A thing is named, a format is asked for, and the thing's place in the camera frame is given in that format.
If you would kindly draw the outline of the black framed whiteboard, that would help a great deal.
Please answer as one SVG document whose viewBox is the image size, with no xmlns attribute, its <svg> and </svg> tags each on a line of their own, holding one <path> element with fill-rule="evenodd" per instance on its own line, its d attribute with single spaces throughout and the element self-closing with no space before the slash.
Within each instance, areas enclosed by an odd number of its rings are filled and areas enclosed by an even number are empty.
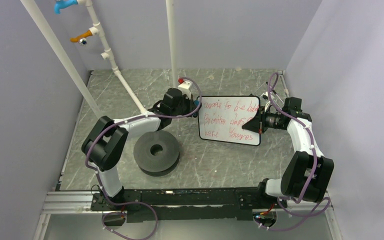
<svg viewBox="0 0 384 240">
<path fill-rule="evenodd" d="M 196 99 L 201 103 L 198 112 L 198 132 L 202 140 L 259 146 L 258 132 L 242 126 L 252 120 L 261 106 L 257 96 L 211 95 Z"/>
</svg>

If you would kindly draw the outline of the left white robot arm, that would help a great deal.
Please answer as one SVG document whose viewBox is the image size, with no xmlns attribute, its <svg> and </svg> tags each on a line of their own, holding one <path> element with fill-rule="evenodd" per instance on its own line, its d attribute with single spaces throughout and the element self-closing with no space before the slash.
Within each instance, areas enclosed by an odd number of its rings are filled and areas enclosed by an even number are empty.
<svg viewBox="0 0 384 240">
<path fill-rule="evenodd" d="M 111 210 L 124 203 L 124 186 L 116 165 L 128 140 L 148 132 L 156 132 L 171 124 L 173 119 L 196 117 L 201 103 L 191 93 L 169 88 L 163 98 L 145 113 L 115 120 L 108 116 L 98 119 L 81 146 L 85 165 L 94 170 L 104 196 L 104 204 Z"/>
</svg>

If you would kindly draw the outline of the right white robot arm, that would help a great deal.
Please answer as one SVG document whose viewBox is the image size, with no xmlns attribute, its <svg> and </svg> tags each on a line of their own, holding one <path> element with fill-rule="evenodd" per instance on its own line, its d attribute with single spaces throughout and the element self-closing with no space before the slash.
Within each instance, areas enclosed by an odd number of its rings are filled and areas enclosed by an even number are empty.
<svg viewBox="0 0 384 240">
<path fill-rule="evenodd" d="M 256 203 L 269 207 L 277 198 L 295 199 L 320 203 L 334 170 L 332 159 L 319 149 L 313 131 L 312 119 L 302 111 L 302 100 L 296 97 L 285 99 L 284 106 L 276 112 L 261 107 L 256 115 L 246 122 L 243 130 L 263 134 L 268 129 L 285 130 L 291 137 L 294 155 L 279 179 L 264 179 L 255 194 Z"/>
</svg>

